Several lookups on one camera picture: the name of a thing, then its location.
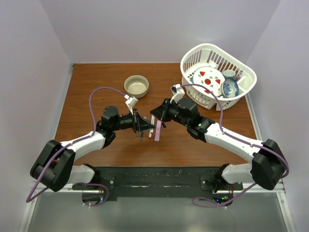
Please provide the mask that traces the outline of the white black marker pen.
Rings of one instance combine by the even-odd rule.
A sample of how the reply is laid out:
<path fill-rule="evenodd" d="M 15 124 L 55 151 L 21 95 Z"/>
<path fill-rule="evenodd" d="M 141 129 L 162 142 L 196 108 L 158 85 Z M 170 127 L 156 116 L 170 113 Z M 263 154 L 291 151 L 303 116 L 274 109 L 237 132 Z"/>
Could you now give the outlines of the white black marker pen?
<path fill-rule="evenodd" d="M 155 117 L 154 117 L 154 116 L 151 117 L 151 124 L 152 124 L 152 125 L 155 124 Z"/>

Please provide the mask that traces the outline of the white red marker pen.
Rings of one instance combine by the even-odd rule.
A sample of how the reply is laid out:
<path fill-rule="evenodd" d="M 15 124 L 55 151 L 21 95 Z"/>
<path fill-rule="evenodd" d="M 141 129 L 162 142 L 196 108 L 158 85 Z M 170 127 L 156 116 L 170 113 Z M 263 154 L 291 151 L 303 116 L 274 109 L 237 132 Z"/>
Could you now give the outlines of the white red marker pen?
<path fill-rule="evenodd" d="M 151 139 L 151 138 L 152 138 L 153 132 L 154 132 L 154 130 L 153 130 L 153 129 L 149 130 L 149 134 L 148 134 L 148 138 L 149 138 L 149 139 Z"/>

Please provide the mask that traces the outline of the pink highlighter pen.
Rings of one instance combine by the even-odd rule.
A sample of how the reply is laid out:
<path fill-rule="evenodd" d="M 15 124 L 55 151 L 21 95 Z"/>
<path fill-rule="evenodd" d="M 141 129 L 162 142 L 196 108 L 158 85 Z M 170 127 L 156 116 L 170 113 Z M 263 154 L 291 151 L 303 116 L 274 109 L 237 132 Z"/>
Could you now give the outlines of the pink highlighter pen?
<path fill-rule="evenodd" d="M 159 140 L 160 140 L 161 125 L 162 125 L 162 122 L 160 120 L 157 120 L 156 128 L 155 128 L 155 136 L 154 136 L 154 140 L 156 142 L 159 142 Z"/>

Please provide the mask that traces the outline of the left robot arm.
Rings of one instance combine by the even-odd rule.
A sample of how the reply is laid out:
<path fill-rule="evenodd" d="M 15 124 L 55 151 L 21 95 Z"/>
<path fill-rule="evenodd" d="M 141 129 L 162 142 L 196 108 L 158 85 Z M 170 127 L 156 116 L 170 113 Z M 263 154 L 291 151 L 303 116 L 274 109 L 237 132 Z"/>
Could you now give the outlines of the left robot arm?
<path fill-rule="evenodd" d="M 119 115 L 115 106 L 104 109 L 95 131 L 80 138 L 46 143 L 30 170 L 30 176 L 54 192 L 66 184 L 83 183 L 88 189 L 96 189 L 100 178 L 94 168 L 88 165 L 75 166 L 76 159 L 109 146 L 115 139 L 115 131 L 132 129 L 134 133 L 154 129 L 154 125 L 140 116 L 137 109 L 126 115 Z"/>

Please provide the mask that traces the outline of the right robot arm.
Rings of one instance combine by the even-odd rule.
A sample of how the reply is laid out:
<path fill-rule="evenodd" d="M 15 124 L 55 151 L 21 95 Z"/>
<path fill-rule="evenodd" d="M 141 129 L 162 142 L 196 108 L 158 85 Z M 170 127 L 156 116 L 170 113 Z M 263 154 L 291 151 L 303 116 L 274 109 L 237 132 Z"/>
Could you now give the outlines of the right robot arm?
<path fill-rule="evenodd" d="M 247 161 L 240 165 L 224 164 L 219 169 L 215 184 L 221 190 L 236 182 L 255 182 L 264 189 L 273 190 L 288 171 L 287 161 L 275 141 L 254 140 L 221 128 L 219 123 L 202 116 L 189 98 L 178 102 L 166 98 L 150 113 L 161 122 L 173 120 L 185 126 L 194 139 L 223 147 Z"/>

